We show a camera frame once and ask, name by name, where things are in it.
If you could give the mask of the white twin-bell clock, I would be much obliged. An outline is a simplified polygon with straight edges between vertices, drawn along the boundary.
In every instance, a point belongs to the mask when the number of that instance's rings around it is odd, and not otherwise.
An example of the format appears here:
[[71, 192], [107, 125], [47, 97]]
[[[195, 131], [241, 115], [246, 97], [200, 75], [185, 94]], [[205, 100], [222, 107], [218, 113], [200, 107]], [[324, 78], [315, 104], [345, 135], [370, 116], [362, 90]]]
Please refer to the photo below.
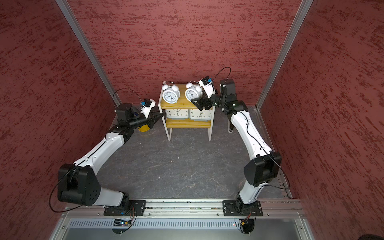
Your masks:
[[189, 102], [203, 96], [203, 89], [196, 81], [190, 81], [187, 83], [186, 88], [185, 97]]
[[162, 98], [168, 104], [176, 104], [181, 96], [179, 87], [174, 82], [165, 82], [162, 91]]

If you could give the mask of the grey square alarm clock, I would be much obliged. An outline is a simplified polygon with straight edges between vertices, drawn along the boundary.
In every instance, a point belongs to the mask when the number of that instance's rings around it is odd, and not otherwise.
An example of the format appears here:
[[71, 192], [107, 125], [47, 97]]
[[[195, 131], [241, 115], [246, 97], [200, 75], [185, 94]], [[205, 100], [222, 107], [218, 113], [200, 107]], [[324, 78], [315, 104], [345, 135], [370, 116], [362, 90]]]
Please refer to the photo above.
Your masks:
[[189, 110], [189, 118], [193, 121], [211, 121], [213, 117], [213, 110], [203, 110], [198, 109]]
[[168, 119], [188, 119], [189, 110], [186, 109], [167, 109], [166, 116]]

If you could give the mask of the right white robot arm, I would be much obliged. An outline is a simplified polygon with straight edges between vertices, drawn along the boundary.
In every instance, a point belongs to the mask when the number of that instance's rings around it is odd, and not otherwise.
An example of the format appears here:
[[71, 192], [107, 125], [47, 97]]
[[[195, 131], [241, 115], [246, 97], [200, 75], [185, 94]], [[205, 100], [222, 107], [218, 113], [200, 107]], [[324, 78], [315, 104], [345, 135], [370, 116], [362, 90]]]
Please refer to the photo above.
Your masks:
[[246, 104], [237, 99], [234, 80], [221, 80], [220, 93], [217, 93], [210, 77], [199, 80], [199, 86], [204, 94], [193, 99], [192, 103], [199, 110], [220, 108], [228, 117], [229, 130], [236, 129], [246, 146], [250, 162], [244, 167], [246, 182], [239, 192], [239, 197], [242, 204], [250, 205], [257, 200], [262, 188], [277, 177], [282, 156], [264, 141], [251, 119]]

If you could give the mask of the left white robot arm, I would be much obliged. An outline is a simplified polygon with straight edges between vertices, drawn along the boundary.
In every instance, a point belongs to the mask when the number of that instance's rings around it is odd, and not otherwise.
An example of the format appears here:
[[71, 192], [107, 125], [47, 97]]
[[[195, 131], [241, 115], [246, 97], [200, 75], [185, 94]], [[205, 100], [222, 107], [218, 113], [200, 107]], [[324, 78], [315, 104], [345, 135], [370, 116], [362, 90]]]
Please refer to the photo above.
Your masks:
[[151, 112], [155, 105], [152, 99], [141, 102], [139, 109], [129, 103], [119, 105], [117, 124], [105, 137], [82, 158], [59, 169], [58, 200], [80, 206], [115, 208], [126, 214], [130, 210], [128, 194], [101, 187], [97, 174], [113, 153], [128, 142], [135, 129], [152, 128], [163, 117], [161, 113]]

